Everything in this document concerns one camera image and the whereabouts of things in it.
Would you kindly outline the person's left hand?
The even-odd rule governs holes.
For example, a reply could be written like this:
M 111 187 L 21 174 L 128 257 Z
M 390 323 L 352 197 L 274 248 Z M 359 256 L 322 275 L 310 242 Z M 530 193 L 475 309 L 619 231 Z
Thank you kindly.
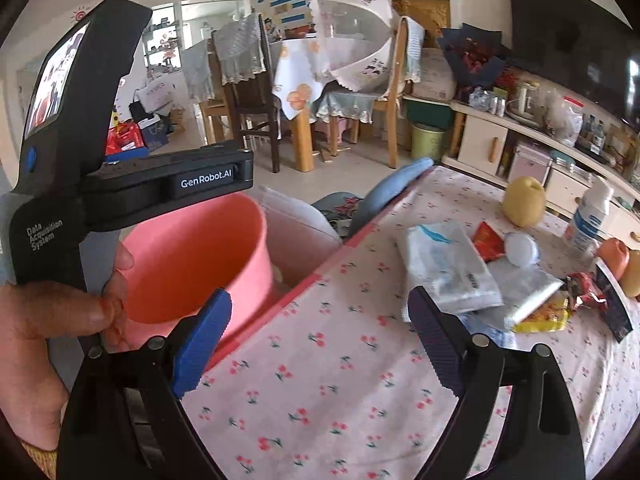
M 50 363 L 49 338 L 101 334 L 108 348 L 129 349 L 122 272 L 133 266 L 134 257 L 118 244 L 100 296 L 55 282 L 1 286 L 1 411 L 23 441 L 45 451 L 58 446 L 68 392 Z

